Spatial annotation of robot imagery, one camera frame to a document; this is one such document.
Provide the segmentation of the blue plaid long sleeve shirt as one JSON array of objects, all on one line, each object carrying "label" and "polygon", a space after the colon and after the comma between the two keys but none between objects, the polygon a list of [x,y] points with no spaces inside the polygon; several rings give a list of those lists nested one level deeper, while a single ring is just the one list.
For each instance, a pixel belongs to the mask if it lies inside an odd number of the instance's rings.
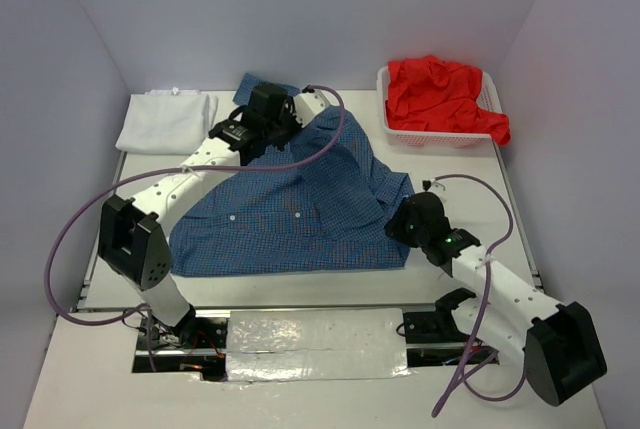
[{"label": "blue plaid long sleeve shirt", "polygon": [[392,270],[409,247],[385,224],[413,194],[406,173],[379,161],[351,112],[330,107],[283,150],[270,147],[209,191],[174,226],[181,277]]}]

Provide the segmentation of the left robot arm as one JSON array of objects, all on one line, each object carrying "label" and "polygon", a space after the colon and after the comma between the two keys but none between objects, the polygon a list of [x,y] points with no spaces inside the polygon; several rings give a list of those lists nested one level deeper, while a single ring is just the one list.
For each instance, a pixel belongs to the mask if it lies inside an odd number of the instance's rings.
[{"label": "left robot arm", "polygon": [[128,199],[113,195],[103,203],[98,255],[134,287],[171,346],[194,339],[198,318],[170,274],[169,233],[214,187],[267,148],[283,148],[316,113],[303,94],[259,84],[248,103],[214,125],[176,173]]}]

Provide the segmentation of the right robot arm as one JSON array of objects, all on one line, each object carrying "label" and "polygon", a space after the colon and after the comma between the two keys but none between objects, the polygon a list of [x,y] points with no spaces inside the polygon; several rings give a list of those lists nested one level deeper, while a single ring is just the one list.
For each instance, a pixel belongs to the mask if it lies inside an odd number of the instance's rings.
[{"label": "right robot arm", "polygon": [[385,226],[462,284],[439,300],[435,329],[444,339],[478,338],[522,369],[536,395],[559,406],[607,372],[589,311],[563,304],[498,262],[468,231],[453,228],[431,192],[405,199]]}]

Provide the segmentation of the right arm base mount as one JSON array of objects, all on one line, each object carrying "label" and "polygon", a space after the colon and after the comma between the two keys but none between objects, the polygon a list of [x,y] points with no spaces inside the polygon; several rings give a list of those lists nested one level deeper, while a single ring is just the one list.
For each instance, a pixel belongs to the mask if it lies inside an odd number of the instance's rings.
[{"label": "right arm base mount", "polygon": [[456,289],[438,299],[425,311],[404,312],[396,334],[406,343],[410,368],[454,366],[462,357],[468,334],[461,332],[453,318],[453,310],[476,296],[467,289]]}]

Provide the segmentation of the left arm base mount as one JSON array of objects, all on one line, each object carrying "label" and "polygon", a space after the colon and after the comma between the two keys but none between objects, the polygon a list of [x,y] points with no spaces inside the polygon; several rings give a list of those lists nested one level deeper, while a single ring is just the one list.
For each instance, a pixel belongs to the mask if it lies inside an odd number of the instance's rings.
[{"label": "left arm base mount", "polygon": [[143,316],[136,324],[125,323],[137,334],[131,371],[134,374],[187,373],[204,381],[227,379],[226,348],[228,317],[203,317],[191,335],[179,337],[169,328]]}]

